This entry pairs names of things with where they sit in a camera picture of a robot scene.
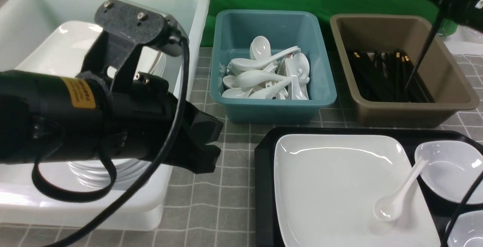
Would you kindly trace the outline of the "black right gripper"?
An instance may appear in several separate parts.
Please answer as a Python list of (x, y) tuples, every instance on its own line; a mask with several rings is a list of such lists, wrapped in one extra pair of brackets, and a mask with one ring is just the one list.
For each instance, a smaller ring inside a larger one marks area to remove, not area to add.
[(438, 8), (434, 25), (450, 20), (478, 32), (483, 31), (482, 0), (427, 0)]

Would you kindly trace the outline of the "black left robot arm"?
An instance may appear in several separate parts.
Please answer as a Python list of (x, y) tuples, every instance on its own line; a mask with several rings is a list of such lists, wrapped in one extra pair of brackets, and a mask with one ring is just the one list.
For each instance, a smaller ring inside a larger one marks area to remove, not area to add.
[(164, 145), (178, 99), (166, 80), (142, 74), (125, 89), (110, 80), (1, 73), (1, 163), (98, 160), (152, 162)]

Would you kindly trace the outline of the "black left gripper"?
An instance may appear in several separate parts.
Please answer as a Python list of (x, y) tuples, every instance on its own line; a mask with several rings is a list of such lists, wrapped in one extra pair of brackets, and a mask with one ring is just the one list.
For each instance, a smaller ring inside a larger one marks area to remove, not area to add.
[[(169, 135), (178, 104), (168, 89), (166, 80), (146, 73), (138, 74), (129, 91), (102, 89), (103, 130), (107, 135), (120, 135), (122, 155), (154, 161)], [(194, 174), (212, 173), (221, 154), (214, 142), (223, 123), (188, 101), (180, 118), (180, 130), (162, 164)]]

